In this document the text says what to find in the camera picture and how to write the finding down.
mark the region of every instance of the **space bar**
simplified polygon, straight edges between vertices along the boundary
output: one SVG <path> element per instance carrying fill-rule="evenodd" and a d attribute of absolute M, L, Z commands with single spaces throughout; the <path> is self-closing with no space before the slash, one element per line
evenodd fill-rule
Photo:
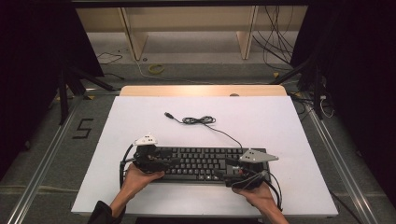
<path fill-rule="evenodd" d="M 164 180 L 196 180 L 197 175 L 165 175 Z"/>

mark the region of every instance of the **hand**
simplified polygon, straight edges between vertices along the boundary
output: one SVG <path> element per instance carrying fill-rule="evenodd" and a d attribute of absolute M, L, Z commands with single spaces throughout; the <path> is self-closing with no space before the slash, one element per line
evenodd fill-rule
<path fill-rule="evenodd" d="M 288 223 L 277 208 L 270 188 L 264 182 L 255 189 L 233 189 L 233 192 L 245 196 L 249 203 L 270 219 L 271 223 Z"/>
<path fill-rule="evenodd" d="M 136 193 L 147 186 L 149 182 L 163 177 L 164 174 L 164 171 L 145 174 L 131 163 L 128 167 L 128 171 L 126 172 L 121 190 L 110 205 L 112 216 L 118 217 L 126 204 L 136 195 Z"/>

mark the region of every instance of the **person's right hand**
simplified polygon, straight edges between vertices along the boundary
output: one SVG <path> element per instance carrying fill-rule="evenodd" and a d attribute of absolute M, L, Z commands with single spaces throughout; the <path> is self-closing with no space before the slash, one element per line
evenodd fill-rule
<path fill-rule="evenodd" d="M 245 196 L 249 203 L 270 219 L 271 223 L 289 223 L 277 208 L 271 190 L 264 182 L 255 189 L 233 189 L 233 192 Z"/>

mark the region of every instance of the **floor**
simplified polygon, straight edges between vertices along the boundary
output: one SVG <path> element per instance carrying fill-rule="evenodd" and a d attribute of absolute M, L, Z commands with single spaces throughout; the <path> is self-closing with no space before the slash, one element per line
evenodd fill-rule
<path fill-rule="evenodd" d="M 287 34 L 290 43 L 296 35 Z M 268 83 L 289 68 L 278 58 L 263 53 L 254 41 L 249 59 L 242 60 L 235 33 L 230 32 L 149 34 L 139 65 L 132 60 L 123 34 L 89 34 L 89 37 L 106 73 L 102 80 L 115 87 L 195 82 Z M 270 65 L 264 63 L 263 57 Z M 163 65 L 161 75 L 148 73 L 149 65 L 155 63 Z M 288 92 L 298 91 L 295 87 L 298 78 L 284 83 Z M 60 103 L 54 99 L 30 140 L 30 149 L 19 155 L 1 180 L 0 223 L 7 223 L 15 208 L 15 215 L 23 211 L 19 223 L 87 222 L 87 217 L 72 214 L 70 209 L 118 93 L 102 91 L 88 82 L 84 84 L 88 89 L 86 97 L 73 97 L 69 93 L 73 111 L 69 122 L 59 125 Z M 303 92 L 302 97 L 310 97 L 310 93 Z M 347 211 L 350 209 L 362 223 L 396 223 L 395 208 L 357 153 L 336 113 L 331 118 L 317 120 L 309 106 L 296 101 L 295 107 L 329 190 L 346 206 L 334 197 L 339 216 L 326 219 L 288 217 L 289 222 L 358 223 Z M 327 115 L 331 114 L 330 108 L 325 110 Z M 84 138 L 86 132 L 81 128 L 90 129 L 87 137 Z M 53 141 L 54 137 L 59 137 L 59 141 Z M 36 189 L 32 189 L 34 194 L 27 197 L 25 193 L 37 179 Z M 123 223 L 134 223 L 134 217 L 126 217 Z"/>

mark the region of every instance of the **gray carpet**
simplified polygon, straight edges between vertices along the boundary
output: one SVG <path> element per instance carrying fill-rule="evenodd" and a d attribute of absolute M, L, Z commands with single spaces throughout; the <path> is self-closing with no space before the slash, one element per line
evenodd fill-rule
<path fill-rule="evenodd" d="M 161 75 L 151 75 L 161 78 L 185 78 L 193 81 L 208 81 L 217 84 L 227 83 L 268 83 L 274 80 L 274 70 L 262 64 L 165 64 Z M 123 76 L 120 80 L 114 76 L 101 78 L 115 87 L 125 85 L 161 85 L 161 84 L 193 84 L 186 80 L 159 80 L 142 77 L 135 64 L 103 65 L 105 73 Z M 144 75 L 149 75 L 148 65 L 142 64 Z M 84 82 L 87 88 L 96 88 L 91 83 Z M 285 85 L 288 91 L 296 91 L 295 83 Z M 92 154 L 106 123 L 106 118 L 115 95 L 92 93 L 92 100 L 84 100 L 72 120 L 65 139 L 62 142 L 42 186 L 24 219 L 23 223 L 86 223 L 87 217 L 74 215 L 71 206 L 77 197 L 77 192 L 91 162 Z M 302 106 L 295 103 L 296 111 L 302 111 Z M 302 119 L 307 112 L 300 115 Z M 0 223 L 6 223 L 7 218 L 20 197 L 23 186 L 26 186 L 46 152 L 52 137 L 58 128 L 60 119 L 60 104 L 54 100 L 52 108 L 37 128 L 31 139 L 31 148 L 24 151 L 14 161 L 7 175 L 0 182 Z M 83 128 L 91 129 L 87 138 L 86 132 L 78 131 L 78 125 L 83 119 Z M 355 205 L 347 194 L 346 188 L 337 173 L 332 160 L 321 141 L 315 125 L 309 116 L 302 120 L 304 131 L 318 162 L 320 171 L 328 188 L 338 195 L 357 215 Z M 355 153 L 356 148 L 339 118 L 325 119 L 334 141 L 348 163 L 352 174 L 358 180 L 361 189 L 374 209 L 379 223 L 396 223 L 396 211 L 389 203 L 381 188 L 375 182 L 364 160 Z M 332 218 L 289 217 L 290 223 L 356 223 L 348 211 L 337 201 L 340 215 Z M 133 223 L 133 217 L 126 217 L 123 223 Z"/>

